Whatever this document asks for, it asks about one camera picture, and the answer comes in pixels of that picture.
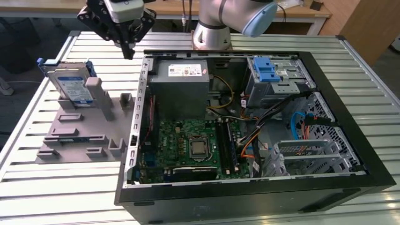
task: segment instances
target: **green motherboard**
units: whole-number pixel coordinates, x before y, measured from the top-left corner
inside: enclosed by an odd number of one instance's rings
[[[238,179],[250,177],[249,163],[238,159],[237,170],[227,172],[222,166],[222,151],[219,135],[217,133],[218,121],[215,120],[182,120],[162,121],[159,135],[159,149],[154,153],[145,153],[145,158],[154,158],[151,166],[143,168],[142,177],[145,183],[165,183],[167,170],[186,166],[211,166],[218,168],[217,180]],[[229,122],[233,139],[242,137],[241,125],[237,120]]]

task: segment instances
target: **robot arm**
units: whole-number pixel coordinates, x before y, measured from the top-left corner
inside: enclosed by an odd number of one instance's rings
[[[145,8],[155,0],[87,0],[78,19],[107,41],[122,48],[125,58],[133,59],[137,42],[153,28],[157,12]]]
[[[153,28],[157,12],[145,8],[155,0],[87,0],[78,19],[133,59],[137,42]],[[278,5],[274,0],[202,0],[199,24],[194,33],[195,49],[231,48],[230,27],[258,37],[270,27]]]

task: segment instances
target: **gray plastic block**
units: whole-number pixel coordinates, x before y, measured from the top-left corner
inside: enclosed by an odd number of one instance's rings
[[[83,121],[83,115],[81,113],[67,113],[58,116],[61,122]]]
[[[121,94],[121,107],[123,110],[134,109],[135,101],[134,97],[130,93],[122,93]]]
[[[62,99],[62,98],[59,98],[58,102],[59,102],[59,104],[61,104],[61,106],[62,106],[62,108],[65,110],[75,109],[75,106],[74,106],[74,104],[73,104],[73,102],[71,102],[70,99]]]
[[[117,145],[113,139],[110,140],[109,150],[115,157],[121,157],[123,155],[126,148],[127,148],[127,144],[123,138],[119,141],[119,145]]]
[[[115,120],[115,116],[113,113],[113,103],[111,97],[107,92],[105,92],[102,88],[102,79],[98,77],[90,77],[86,83],[87,89],[93,97],[97,99],[97,106],[102,110],[107,121]]]
[[[91,135],[90,143],[91,144],[109,144],[109,138],[106,135]]]
[[[50,133],[53,136],[73,136],[78,135],[79,131],[77,128],[54,128],[53,132]]]
[[[46,136],[45,137],[45,140],[43,140],[43,143],[49,146],[49,147],[58,147],[58,146],[62,146],[63,143],[59,142],[58,139],[55,139],[54,136]]]
[[[107,153],[102,147],[87,148],[87,155],[90,158],[107,157]]]
[[[38,157],[43,160],[58,159],[61,157],[61,154],[55,149],[47,149],[47,150],[41,150],[38,152]]]

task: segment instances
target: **blue hard drive label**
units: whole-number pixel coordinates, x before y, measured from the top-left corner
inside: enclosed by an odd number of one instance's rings
[[[58,77],[61,87],[63,88],[70,100],[83,106],[94,102],[90,90],[85,87],[86,81],[79,76]]]

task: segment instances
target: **wooden desk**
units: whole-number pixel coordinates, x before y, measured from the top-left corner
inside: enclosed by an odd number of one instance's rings
[[[311,0],[306,0],[306,7],[293,7],[287,11],[287,22],[313,23],[309,35],[318,35],[331,17],[331,12],[326,7],[321,11],[310,9]],[[38,17],[38,18],[77,18],[77,14],[86,4],[86,0],[0,0],[0,16],[3,17]],[[146,4],[146,7],[158,12],[158,19],[182,18],[181,0],[158,0]],[[194,20],[198,20],[199,2],[193,6]],[[275,22],[282,22],[283,12],[277,14]]]

